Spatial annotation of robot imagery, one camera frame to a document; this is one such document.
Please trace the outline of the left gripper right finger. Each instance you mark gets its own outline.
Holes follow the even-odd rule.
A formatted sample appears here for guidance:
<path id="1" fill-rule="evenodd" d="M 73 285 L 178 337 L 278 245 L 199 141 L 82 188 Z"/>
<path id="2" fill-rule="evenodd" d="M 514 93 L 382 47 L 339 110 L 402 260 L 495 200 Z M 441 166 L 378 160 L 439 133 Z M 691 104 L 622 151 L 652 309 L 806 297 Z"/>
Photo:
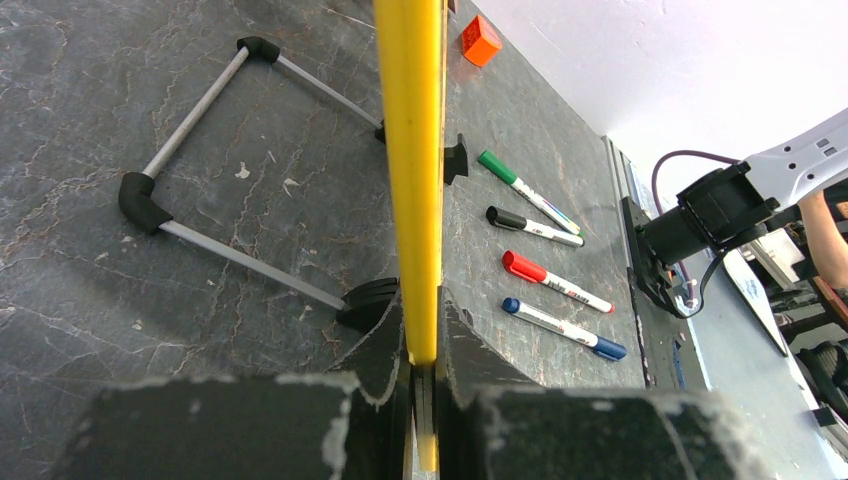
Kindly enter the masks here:
<path id="1" fill-rule="evenodd" d="M 439 293 L 435 423 L 445 479 L 767 479 L 749 429 L 706 392 L 547 388 Z"/>

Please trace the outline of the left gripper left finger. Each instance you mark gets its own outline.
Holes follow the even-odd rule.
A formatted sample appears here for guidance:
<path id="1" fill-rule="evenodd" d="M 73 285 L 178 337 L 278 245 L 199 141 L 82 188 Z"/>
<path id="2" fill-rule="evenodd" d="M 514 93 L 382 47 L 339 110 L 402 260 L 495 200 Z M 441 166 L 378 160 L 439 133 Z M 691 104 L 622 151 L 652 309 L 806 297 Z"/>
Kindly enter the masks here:
<path id="1" fill-rule="evenodd" d="M 155 378 L 101 391 L 54 479 L 402 479 L 406 351 L 397 292 L 319 373 Z"/>

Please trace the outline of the yellow-framed whiteboard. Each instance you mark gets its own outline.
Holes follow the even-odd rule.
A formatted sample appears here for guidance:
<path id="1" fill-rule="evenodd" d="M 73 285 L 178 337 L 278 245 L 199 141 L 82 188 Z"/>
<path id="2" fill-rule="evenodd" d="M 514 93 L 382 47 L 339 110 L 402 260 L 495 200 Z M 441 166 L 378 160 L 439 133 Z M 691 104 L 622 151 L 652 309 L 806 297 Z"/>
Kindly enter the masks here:
<path id="1" fill-rule="evenodd" d="M 419 465 L 438 469 L 434 373 L 441 312 L 447 4 L 374 4 Z"/>

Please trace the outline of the person's forearm in background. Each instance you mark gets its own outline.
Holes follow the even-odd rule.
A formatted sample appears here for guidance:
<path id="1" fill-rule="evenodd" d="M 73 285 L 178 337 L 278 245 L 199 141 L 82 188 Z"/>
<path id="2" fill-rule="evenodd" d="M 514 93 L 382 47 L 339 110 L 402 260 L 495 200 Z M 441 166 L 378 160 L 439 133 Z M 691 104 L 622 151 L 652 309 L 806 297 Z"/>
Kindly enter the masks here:
<path id="1" fill-rule="evenodd" d="M 834 290 L 847 288 L 847 243 L 830 213 L 823 191 L 798 202 L 807 244 L 819 276 Z"/>

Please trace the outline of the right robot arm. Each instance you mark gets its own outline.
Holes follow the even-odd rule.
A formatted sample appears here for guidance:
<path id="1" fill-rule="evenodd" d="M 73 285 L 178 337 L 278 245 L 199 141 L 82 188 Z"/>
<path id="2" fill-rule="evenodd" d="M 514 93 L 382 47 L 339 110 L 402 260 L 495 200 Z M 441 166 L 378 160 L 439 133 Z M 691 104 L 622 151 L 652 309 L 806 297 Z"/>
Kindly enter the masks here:
<path id="1" fill-rule="evenodd" d="M 847 178 L 847 111 L 763 152 L 737 161 L 695 150 L 670 152 L 668 160 L 700 157 L 725 163 L 677 194 L 677 206 L 633 228 L 650 261 L 672 265 L 710 249 L 733 249 L 755 238 L 758 225 L 802 198 Z"/>

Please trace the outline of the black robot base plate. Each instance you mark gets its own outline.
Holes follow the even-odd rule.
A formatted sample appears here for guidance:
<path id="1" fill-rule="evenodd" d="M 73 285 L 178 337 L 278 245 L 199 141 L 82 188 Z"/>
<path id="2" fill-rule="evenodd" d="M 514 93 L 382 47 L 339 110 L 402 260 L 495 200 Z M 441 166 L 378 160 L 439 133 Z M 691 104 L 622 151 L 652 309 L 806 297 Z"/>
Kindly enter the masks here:
<path id="1" fill-rule="evenodd" d="M 648 215 L 620 201 L 630 266 L 627 269 L 645 384 L 650 389 L 707 390 L 690 323 L 674 311 L 674 280 L 653 260 L 640 235 Z"/>

